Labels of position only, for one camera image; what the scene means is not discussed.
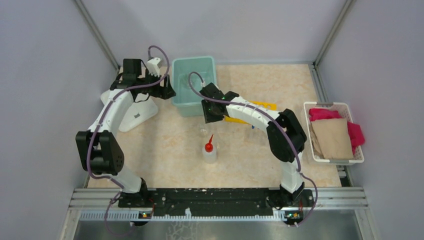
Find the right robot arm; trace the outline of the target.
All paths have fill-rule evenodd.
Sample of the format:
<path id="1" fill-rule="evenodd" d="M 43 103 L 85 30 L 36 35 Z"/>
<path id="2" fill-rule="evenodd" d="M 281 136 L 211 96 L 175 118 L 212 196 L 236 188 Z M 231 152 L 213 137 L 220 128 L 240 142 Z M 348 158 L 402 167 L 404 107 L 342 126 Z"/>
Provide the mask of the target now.
<path id="1" fill-rule="evenodd" d="M 245 100 L 237 93 L 223 93 L 214 83 L 202 84 L 198 95 L 206 123 L 222 121 L 225 117 L 242 120 L 266 133 L 272 154 L 281 161 L 281 199 L 287 206 L 301 200 L 305 188 L 301 176 L 302 152 L 307 136 L 290 109 L 267 109 Z"/>

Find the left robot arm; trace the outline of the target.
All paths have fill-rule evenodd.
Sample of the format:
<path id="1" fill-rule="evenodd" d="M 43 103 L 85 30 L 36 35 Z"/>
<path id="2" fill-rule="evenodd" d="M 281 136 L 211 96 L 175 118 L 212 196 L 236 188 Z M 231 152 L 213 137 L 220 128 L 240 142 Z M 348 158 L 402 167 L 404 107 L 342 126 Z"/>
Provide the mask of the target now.
<path id="1" fill-rule="evenodd" d="M 81 165 L 89 176 L 95 180 L 110 180 L 121 193 L 130 194 L 131 202 L 138 207 L 149 203 L 150 193 L 146 182 L 125 166 L 124 152 L 116 134 L 139 94 L 163 100 L 176 96 L 169 73 L 160 73 L 161 63 L 159 57 L 150 57 L 147 62 L 125 58 L 122 71 L 109 88 L 108 102 L 95 122 L 75 136 Z"/>

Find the yellow test tube rack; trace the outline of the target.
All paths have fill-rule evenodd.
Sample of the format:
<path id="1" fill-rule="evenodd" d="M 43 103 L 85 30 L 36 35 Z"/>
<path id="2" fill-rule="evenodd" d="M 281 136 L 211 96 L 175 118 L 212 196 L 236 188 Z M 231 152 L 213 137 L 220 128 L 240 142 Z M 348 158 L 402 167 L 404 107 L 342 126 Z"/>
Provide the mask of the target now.
<path id="1" fill-rule="evenodd" d="M 261 102 L 261 101 L 252 101 L 252 103 L 255 104 L 255 105 L 258 105 L 262 108 L 265 108 L 267 110 L 272 110 L 272 111 L 277 110 L 277 104 L 276 103 Z M 228 116 L 224 117 L 224 121 L 229 122 L 229 123 L 248 124 L 248 122 L 246 122 L 242 119 L 234 118 L 234 117 L 228 117 Z"/>

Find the clear glass beaker front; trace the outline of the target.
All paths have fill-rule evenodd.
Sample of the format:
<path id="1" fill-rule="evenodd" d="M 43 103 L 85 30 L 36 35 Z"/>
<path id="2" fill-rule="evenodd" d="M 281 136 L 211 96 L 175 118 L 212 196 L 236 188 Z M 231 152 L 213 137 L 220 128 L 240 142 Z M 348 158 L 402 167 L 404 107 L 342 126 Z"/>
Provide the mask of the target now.
<path id="1" fill-rule="evenodd" d="M 189 84 L 189 74 L 188 73 L 184 73 L 184 74 L 180 74 L 178 76 L 178 80 L 179 80 L 179 84 L 180 87 L 183 89 L 187 89 L 190 90 L 190 84 Z"/>

